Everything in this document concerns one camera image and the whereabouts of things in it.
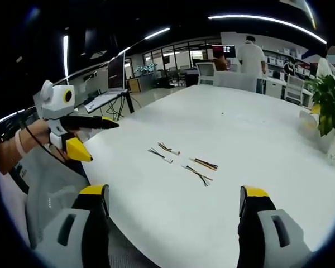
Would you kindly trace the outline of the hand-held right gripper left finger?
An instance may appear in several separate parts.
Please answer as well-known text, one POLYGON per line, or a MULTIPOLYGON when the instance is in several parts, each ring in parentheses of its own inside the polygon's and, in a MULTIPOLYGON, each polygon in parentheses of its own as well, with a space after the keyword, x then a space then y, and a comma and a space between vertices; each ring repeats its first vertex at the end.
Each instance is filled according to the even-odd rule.
POLYGON ((110 267, 109 186, 88 186, 43 230, 35 253, 45 267, 110 267))

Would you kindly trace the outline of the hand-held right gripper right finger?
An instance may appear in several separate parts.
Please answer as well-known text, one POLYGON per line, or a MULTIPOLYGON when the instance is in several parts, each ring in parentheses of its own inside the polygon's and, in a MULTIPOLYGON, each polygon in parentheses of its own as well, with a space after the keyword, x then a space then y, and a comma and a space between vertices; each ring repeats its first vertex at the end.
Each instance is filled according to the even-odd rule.
POLYGON ((303 267, 311 257, 304 231, 263 189, 240 188, 238 267, 303 267))

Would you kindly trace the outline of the person's left hand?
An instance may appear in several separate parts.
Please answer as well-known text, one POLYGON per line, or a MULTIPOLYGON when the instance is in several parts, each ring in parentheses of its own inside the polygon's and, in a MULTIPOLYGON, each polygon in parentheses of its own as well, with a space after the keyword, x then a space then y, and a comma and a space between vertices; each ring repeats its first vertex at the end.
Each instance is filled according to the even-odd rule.
POLYGON ((47 145, 50 142, 49 127, 43 119, 36 120, 33 124, 18 130, 15 142, 20 153, 28 153, 39 145, 47 145))

